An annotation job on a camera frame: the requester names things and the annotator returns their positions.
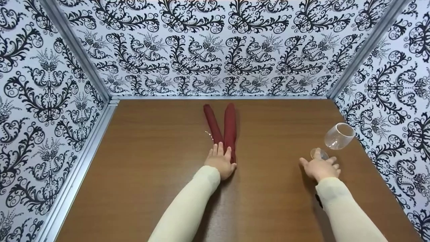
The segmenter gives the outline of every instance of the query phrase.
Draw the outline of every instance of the rolled napkin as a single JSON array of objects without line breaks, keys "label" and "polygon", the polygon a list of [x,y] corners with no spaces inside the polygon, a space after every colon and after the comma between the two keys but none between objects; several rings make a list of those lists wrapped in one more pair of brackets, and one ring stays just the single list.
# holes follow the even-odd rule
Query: rolled napkin
[{"label": "rolled napkin", "polygon": [[218,123],[215,118],[214,111],[212,110],[211,106],[209,104],[205,104],[203,106],[203,111],[205,112],[206,120],[208,121],[214,144],[224,142],[222,139],[221,131],[219,130]]},{"label": "rolled napkin", "polygon": [[229,103],[224,113],[224,150],[231,147],[231,161],[236,162],[236,110],[234,104]]}]

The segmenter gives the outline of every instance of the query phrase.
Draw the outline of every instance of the mannequin hand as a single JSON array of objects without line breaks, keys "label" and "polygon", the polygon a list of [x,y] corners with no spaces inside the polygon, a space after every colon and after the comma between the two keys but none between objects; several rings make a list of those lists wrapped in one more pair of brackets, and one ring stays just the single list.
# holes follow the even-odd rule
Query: mannequin hand
[{"label": "mannequin hand", "polygon": [[227,148],[224,154],[224,147],[222,142],[214,144],[214,147],[209,150],[209,155],[206,158],[205,165],[215,167],[221,176],[221,180],[227,179],[236,169],[237,164],[230,164],[231,160],[231,147]]},{"label": "mannequin hand", "polygon": [[339,164],[333,164],[335,161],[336,157],[331,157],[328,160],[321,159],[320,148],[316,149],[312,161],[300,158],[300,164],[303,166],[306,175],[315,179],[317,182],[328,177],[339,178],[341,170],[339,169]]}]

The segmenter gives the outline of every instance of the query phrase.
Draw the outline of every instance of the metal frame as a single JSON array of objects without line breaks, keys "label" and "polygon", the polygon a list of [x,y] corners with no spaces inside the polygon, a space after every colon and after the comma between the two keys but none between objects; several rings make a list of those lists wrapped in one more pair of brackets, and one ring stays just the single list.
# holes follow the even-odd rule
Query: metal frame
[{"label": "metal frame", "polygon": [[334,101],[339,94],[341,94],[365,59],[369,56],[370,52],[377,46],[409,2],[410,0],[392,0],[391,4],[385,10],[384,15],[381,17],[381,20],[375,25],[371,34],[355,55],[355,58],[348,64],[339,80],[330,90],[327,98]]},{"label": "metal frame", "polygon": [[88,76],[91,83],[97,89],[103,101],[108,103],[112,99],[112,95],[105,86],[103,80],[98,75],[97,69],[95,68],[93,62],[89,59],[88,54],[82,47],[81,42],[74,34],[66,14],[64,14],[64,12],[60,9],[60,6],[56,0],[40,0],[40,4],[42,5],[43,9],[46,10],[46,14],[57,28],[67,46],[69,46],[70,50],[73,52],[76,60],[78,60],[84,73]]},{"label": "metal frame", "polygon": [[251,100],[251,99],[327,99],[326,96],[113,96],[112,100]]},{"label": "metal frame", "polygon": [[328,96],[112,96],[103,80],[98,75],[97,69],[89,59],[86,51],[82,47],[79,39],[74,34],[70,23],[59,8],[55,0],[40,0],[42,7],[47,15],[57,27],[60,35],[65,40],[75,55],[82,69],[88,75],[94,87],[100,93],[105,103],[108,103],[102,110],[100,118],[97,120],[91,134],[83,147],[79,160],[75,164],[73,172],[65,180],[57,199],[54,201],[51,211],[48,213],[43,226],[36,237],[37,242],[54,242],[60,232],[61,226],[73,204],[74,198],[78,193],[79,187],[88,171],[97,148],[103,135],[114,115],[114,111],[120,100],[123,99],[331,99],[335,98],[346,87],[351,78],[355,75],[358,68],[369,56],[370,52],[376,47],[380,39],[387,32],[388,28],[395,21],[396,17],[403,11],[410,0],[392,0],[381,21],[378,22],[369,35],[366,42],[357,52],[355,58],[347,66],[342,76],[329,92]]},{"label": "metal frame", "polygon": [[48,217],[43,223],[40,232],[37,234],[35,241],[54,242],[57,238],[109,122],[114,115],[116,107],[117,103],[114,102],[113,104],[106,105],[103,109],[97,124],[94,126],[89,138],[85,142],[79,160],[74,165],[75,168],[73,172],[65,180],[64,185],[61,188],[57,199],[54,201],[52,209],[48,213]]}]

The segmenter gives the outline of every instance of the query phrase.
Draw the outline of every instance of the side wall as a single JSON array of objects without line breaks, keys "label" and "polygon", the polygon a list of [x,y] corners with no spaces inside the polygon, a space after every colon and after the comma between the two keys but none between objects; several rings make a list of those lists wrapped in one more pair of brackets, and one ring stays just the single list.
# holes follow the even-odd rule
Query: side wall
[{"label": "side wall", "polygon": [[0,12],[0,241],[33,241],[104,103],[37,0]]},{"label": "side wall", "polygon": [[424,241],[430,241],[430,1],[413,0],[336,99]]}]

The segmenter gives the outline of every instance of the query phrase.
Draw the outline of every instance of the black and white wallpaper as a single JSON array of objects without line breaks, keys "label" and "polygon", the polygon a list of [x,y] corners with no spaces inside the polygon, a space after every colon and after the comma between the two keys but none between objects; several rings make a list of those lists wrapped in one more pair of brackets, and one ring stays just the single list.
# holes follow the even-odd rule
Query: black and white wallpaper
[{"label": "black and white wallpaper", "polygon": [[58,0],[114,96],[326,96],[391,1]]},{"label": "black and white wallpaper", "polygon": [[412,0],[337,98],[422,239],[430,241],[430,1]]},{"label": "black and white wallpaper", "polygon": [[38,0],[0,0],[0,241],[36,238],[104,106]]}]

